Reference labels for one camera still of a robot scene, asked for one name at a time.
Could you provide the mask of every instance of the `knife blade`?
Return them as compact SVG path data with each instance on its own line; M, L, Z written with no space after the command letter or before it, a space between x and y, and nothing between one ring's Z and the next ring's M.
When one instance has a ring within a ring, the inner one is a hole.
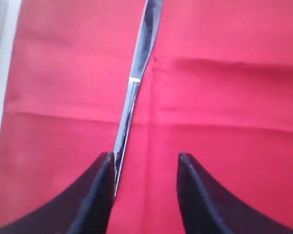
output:
M147 0L140 23L126 98L113 149L115 166L114 198L119 187L136 97L159 29L162 3L163 0Z

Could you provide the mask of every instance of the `metal knife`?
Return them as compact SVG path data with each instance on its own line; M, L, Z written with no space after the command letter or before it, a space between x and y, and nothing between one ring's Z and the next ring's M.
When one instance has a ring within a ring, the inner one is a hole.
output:
M116 197L119 187L133 108L160 24L162 3L163 0L146 0L144 14L140 24L129 75L127 94L113 149L115 165L114 197Z

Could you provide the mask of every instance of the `red cloth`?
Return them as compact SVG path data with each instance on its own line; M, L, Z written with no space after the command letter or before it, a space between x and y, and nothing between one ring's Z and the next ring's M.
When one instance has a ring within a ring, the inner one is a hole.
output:
M0 226L111 151L143 0L23 0L0 135ZM293 228L293 0L165 0L109 234L184 233L179 152Z

